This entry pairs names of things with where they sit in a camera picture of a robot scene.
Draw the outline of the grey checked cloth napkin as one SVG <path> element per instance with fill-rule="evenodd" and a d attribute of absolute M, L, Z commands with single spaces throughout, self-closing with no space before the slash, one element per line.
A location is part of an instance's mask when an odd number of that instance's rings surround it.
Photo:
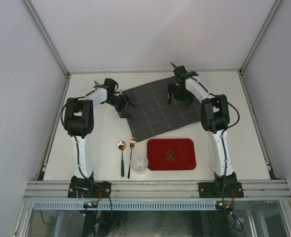
<path fill-rule="evenodd" d="M 124 91 L 136 105 L 127 108 L 132 116 L 127 122 L 136 142 L 200 122 L 201 104 L 196 98 L 188 106 L 177 100 L 167 102 L 168 85 L 175 83 L 175 77 L 170 77 Z"/>

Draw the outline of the red rectangular tray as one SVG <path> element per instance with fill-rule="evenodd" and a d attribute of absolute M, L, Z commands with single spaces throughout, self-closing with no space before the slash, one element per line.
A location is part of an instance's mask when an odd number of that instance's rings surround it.
<path fill-rule="evenodd" d="M 196 168 L 194 143 L 191 139 L 150 139 L 146 156 L 151 171 L 184 171 Z"/>

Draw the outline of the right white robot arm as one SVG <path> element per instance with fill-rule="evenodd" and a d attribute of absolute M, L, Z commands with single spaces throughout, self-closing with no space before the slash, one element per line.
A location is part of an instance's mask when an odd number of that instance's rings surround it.
<path fill-rule="evenodd" d="M 212 191 L 219 197 L 231 193 L 237 184 L 236 174 L 231 164 L 227 142 L 228 130 L 231 127 L 229 107 L 230 103 L 224 94 L 215 95 L 198 79 L 198 74 L 192 72 L 175 72 L 176 83 L 168 85 L 168 104 L 177 100 L 187 105 L 196 98 L 201 104 L 200 122 L 208 132 L 216 160 L 215 180 Z"/>

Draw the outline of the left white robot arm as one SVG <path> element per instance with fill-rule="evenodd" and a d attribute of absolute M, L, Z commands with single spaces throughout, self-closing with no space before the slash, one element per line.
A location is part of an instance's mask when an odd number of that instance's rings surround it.
<path fill-rule="evenodd" d="M 94 128 L 94 108 L 103 104 L 113 106 L 119 117 L 124 119 L 132 117 L 127 112 L 130 106 L 137 107 L 129 94 L 117 91 L 117 83 L 115 86 L 96 85 L 85 95 L 68 98 L 60 115 L 62 126 L 73 144 L 74 175 L 84 180 L 79 184 L 78 191 L 87 198 L 93 196 L 96 191 L 89 148 L 90 135 Z"/>

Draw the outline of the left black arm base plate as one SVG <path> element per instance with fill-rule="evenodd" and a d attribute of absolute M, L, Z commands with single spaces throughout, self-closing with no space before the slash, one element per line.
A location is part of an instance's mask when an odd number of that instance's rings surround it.
<path fill-rule="evenodd" d="M 107 194 L 111 192 L 111 183 L 97 183 L 98 186 L 91 182 L 70 183 L 68 190 L 68 198 L 99 198 L 100 193 L 102 198 L 107 198 Z"/>

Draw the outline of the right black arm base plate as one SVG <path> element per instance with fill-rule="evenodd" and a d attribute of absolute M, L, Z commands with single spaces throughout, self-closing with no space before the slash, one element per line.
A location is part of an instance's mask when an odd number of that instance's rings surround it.
<path fill-rule="evenodd" d="M 200 198 L 233 198 L 233 195 L 236 198 L 244 197 L 244 191 L 240 182 L 233 186 L 225 186 L 224 188 L 222 185 L 216 187 L 214 182 L 200 182 L 198 183 L 198 191 Z"/>

